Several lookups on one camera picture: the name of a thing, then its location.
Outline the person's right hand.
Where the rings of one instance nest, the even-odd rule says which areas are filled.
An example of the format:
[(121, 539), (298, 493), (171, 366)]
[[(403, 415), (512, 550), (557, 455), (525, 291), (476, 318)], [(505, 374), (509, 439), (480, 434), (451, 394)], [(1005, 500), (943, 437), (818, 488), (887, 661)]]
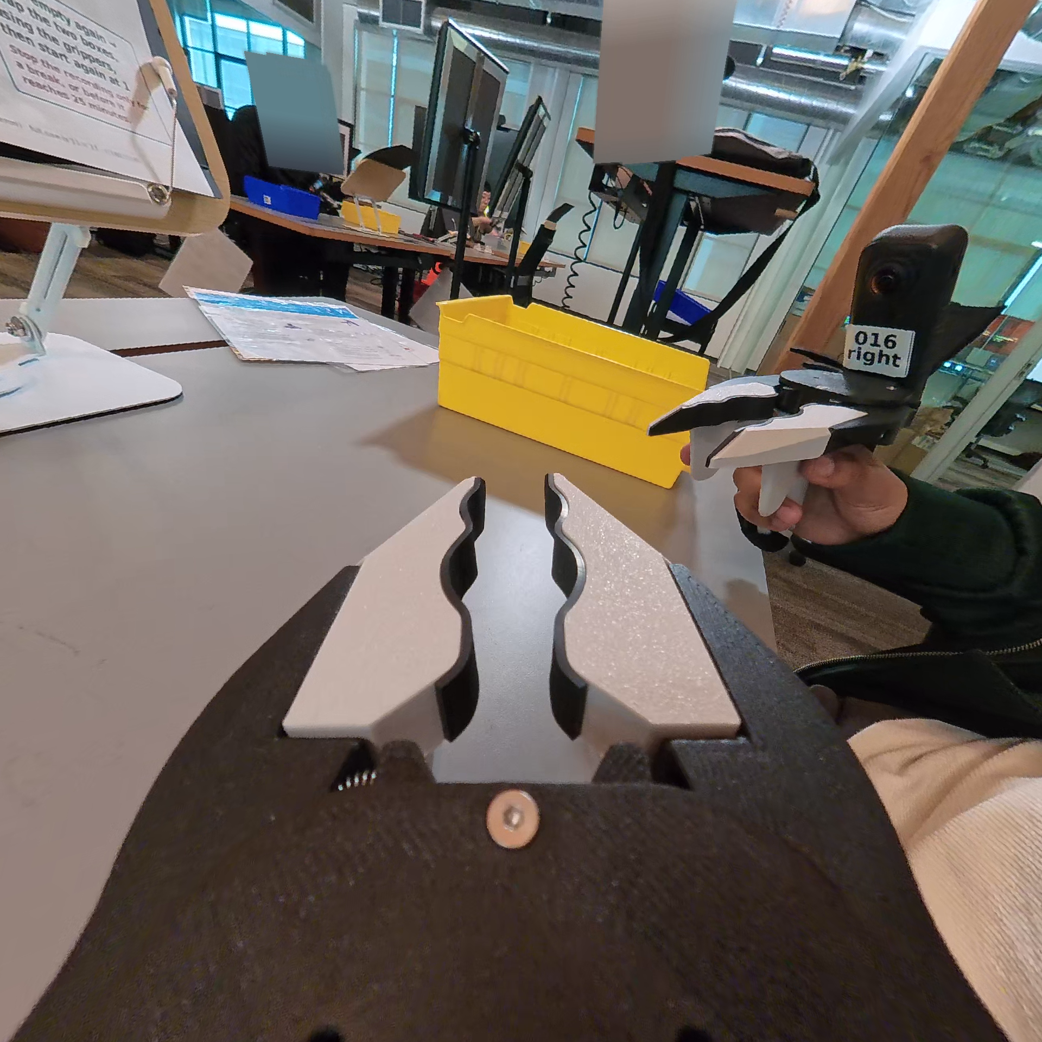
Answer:
[(788, 498), (773, 514), (758, 510), (761, 471), (739, 468), (733, 475), (736, 511), (756, 528), (825, 546), (845, 545), (887, 531), (905, 512), (904, 481), (862, 446), (802, 461), (802, 502)]

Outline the computer monitor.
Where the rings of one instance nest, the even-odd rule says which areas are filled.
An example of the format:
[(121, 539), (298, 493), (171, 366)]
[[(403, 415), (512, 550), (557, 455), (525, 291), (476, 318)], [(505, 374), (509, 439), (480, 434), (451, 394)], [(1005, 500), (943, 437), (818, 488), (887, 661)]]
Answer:
[(437, 33), (435, 74), (423, 120), (414, 127), (410, 199), (462, 210), (470, 187), (476, 210), (508, 67), (452, 20)]
[(542, 96), (537, 96), (525, 113), (520, 127), (497, 127), (492, 137), (492, 149), (486, 176), (488, 215), (494, 220), (505, 220), (511, 214), (522, 187), (520, 168), (530, 170), (551, 122)]

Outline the blue-striped clear plastic bag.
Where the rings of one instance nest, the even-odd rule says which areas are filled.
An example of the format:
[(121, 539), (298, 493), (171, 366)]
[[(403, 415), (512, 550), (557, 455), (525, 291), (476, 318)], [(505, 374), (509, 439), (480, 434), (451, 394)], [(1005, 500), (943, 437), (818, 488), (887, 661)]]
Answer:
[(436, 348), (366, 320), (345, 304), (194, 288), (187, 294), (243, 361), (376, 372), (424, 368), (439, 359)]

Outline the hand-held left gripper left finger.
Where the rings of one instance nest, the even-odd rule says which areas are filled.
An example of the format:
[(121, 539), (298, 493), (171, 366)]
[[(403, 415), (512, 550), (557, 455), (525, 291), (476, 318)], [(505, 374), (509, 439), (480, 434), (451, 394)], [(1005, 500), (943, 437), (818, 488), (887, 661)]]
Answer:
[(486, 483), (461, 481), (367, 554), (288, 710), (291, 738), (420, 748), (453, 741), (478, 700), (470, 614)]

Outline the instruction sheet on stand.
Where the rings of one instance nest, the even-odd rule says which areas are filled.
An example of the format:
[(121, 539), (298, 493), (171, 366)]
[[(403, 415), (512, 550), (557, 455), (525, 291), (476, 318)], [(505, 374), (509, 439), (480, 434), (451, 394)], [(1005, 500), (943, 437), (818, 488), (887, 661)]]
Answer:
[(1, 3), (4, 217), (194, 235), (229, 182), (167, 2)]

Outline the printed instruction sheet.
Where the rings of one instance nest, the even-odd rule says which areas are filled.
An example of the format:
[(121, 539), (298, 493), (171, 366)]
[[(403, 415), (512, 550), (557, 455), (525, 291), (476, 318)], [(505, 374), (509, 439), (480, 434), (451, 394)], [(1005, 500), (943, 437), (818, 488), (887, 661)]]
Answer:
[(162, 2), (3, 1), (3, 146), (214, 198)]

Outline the grey flat board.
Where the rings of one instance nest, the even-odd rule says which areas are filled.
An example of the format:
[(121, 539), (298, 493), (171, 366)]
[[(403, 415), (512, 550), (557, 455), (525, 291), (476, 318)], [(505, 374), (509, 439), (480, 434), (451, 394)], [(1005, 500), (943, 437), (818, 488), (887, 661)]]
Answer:
[(158, 284), (170, 297), (189, 289), (239, 293), (253, 267), (249, 255), (220, 228), (183, 239)]

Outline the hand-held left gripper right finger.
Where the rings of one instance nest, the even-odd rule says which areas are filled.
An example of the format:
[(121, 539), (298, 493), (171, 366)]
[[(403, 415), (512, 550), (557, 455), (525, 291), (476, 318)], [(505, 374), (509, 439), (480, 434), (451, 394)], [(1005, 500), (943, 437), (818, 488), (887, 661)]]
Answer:
[(554, 540), (550, 701), (595, 748), (729, 740), (741, 717), (670, 564), (564, 475), (544, 485)]

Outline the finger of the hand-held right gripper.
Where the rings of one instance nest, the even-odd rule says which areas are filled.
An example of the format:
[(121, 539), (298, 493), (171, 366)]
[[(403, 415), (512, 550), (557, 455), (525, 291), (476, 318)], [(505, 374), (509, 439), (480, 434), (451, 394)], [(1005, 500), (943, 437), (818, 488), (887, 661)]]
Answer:
[(708, 468), (740, 468), (801, 462), (827, 451), (834, 428), (866, 417), (863, 410), (807, 405), (794, 415), (773, 417), (731, 433), (708, 455)]
[(734, 378), (706, 390), (670, 410), (648, 427), (649, 436), (679, 435), (726, 423), (769, 420), (778, 399), (779, 378)]

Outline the person's right forearm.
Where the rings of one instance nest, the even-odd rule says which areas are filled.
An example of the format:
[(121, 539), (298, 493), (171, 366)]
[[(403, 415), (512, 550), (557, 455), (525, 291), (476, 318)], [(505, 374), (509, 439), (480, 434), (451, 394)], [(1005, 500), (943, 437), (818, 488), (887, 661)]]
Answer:
[(795, 538), (807, 554), (904, 597), (940, 631), (1031, 643), (1041, 626), (1041, 505), (1000, 488), (946, 491), (908, 477), (890, 528), (837, 545)]

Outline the wooden workbench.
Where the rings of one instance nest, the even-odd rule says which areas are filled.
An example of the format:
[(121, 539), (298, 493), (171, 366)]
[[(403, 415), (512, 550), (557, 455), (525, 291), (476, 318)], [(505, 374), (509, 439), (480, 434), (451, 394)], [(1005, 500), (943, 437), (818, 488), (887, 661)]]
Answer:
[(433, 268), (437, 264), (446, 265), (450, 269), (455, 267), (455, 249), (450, 243), (401, 232), (388, 234), (358, 228), (326, 215), (320, 215), (316, 219), (287, 215), (235, 195), (230, 197), (230, 209), (312, 240), (356, 246), (357, 250), (351, 258), (353, 265), (384, 270), (380, 313), (384, 318), (396, 319), (404, 324), (410, 323), (416, 274)]

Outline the black backpack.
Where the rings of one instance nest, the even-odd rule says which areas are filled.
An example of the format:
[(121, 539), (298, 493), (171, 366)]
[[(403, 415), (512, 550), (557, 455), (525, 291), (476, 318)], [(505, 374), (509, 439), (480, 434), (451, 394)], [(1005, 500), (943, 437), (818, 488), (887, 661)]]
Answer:
[(755, 171), (770, 177), (770, 187), (796, 190), (819, 187), (815, 164), (805, 156), (739, 128), (720, 127), (713, 137), (709, 156), (714, 162), (728, 163), (744, 171)]

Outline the blue plastic bin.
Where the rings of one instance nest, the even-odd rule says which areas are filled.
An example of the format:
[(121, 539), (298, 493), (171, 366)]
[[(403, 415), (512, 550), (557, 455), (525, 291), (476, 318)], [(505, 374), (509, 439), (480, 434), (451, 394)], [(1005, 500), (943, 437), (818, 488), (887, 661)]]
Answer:
[[(659, 309), (659, 302), (660, 299), (663, 298), (665, 290), (666, 281), (661, 279), (658, 280), (656, 291), (653, 294), (653, 304), (650, 307), (650, 314), (653, 315)], [(692, 325), (700, 321), (705, 316), (709, 316), (711, 311), (713, 309), (705, 306), (694, 295), (685, 292), (684, 289), (676, 289), (670, 302), (667, 319)]]
[(265, 210), (290, 217), (317, 220), (321, 210), (321, 197), (311, 190), (286, 187), (262, 178), (243, 177), (245, 198)]

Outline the yellow plastic bin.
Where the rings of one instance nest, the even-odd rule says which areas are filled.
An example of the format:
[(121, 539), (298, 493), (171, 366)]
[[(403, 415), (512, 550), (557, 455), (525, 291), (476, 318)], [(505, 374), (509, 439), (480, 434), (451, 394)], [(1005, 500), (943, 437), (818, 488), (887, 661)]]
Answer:
[(400, 215), (369, 199), (345, 199), (341, 203), (341, 218), (351, 229), (378, 235), (396, 237), (401, 229)]
[(683, 436), (647, 429), (708, 387), (708, 358), (505, 295), (439, 309), (440, 406), (659, 488), (676, 483)]

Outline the dark green zip jacket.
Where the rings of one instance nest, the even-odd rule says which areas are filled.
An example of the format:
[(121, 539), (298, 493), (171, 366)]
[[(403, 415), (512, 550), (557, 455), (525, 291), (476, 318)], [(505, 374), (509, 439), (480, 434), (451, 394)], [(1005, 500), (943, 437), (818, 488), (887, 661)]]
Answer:
[(880, 704), (989, 738), (1041, 737), (1039, 637), (981, 642), (931, 632), (918, 645), (820, 660), (796, 674), (841, 699)]

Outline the grey desk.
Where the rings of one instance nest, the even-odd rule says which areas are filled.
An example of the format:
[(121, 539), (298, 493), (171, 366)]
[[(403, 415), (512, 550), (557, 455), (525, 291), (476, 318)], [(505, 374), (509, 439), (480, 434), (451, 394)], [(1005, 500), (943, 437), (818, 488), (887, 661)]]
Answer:
[(436, 403), (437, 371), (152, 354), (175, 402), (2, 439), (2, 968), (7, 1040), (84, 928), (164, 762), (334, 573), (469, 476), (480, 677), (445, 782), (589, 778), (557, 731), (544, 476), (688, 567), (769, 647), (761, 554), (726, 475), (658, 488)]

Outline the cream ribbed sweater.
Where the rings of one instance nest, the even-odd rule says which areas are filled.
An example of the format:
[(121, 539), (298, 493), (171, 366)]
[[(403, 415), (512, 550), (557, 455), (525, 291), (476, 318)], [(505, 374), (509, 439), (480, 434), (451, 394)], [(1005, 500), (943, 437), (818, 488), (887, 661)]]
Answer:
[(925, 719), (849, 739), (960, 971), (1010, 1040), (1041, 1039), (1041, 743)]

